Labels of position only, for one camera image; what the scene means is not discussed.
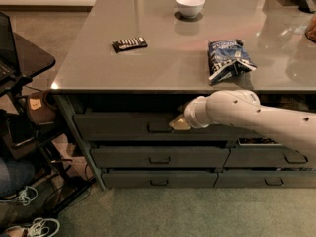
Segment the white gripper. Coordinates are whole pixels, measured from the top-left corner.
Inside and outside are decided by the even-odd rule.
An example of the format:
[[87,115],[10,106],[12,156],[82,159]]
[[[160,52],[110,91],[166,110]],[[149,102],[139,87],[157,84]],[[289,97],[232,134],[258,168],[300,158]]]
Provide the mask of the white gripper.
[[169,122],[174,130],[189,130],[192,128],[207,128],[210,118],[206,111],[206,97],[199,96],[177,107],[177,111],[184,114],[176,116]]

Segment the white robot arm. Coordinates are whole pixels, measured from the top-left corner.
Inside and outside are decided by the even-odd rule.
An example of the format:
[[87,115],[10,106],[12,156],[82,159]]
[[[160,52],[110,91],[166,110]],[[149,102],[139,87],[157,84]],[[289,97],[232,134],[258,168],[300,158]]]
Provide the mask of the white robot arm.
[[316,114],[268,107],[250,90],[220,90],[190,100],[169,122],[175,130],[221,124],[253,130],[300,153],[316,150]]

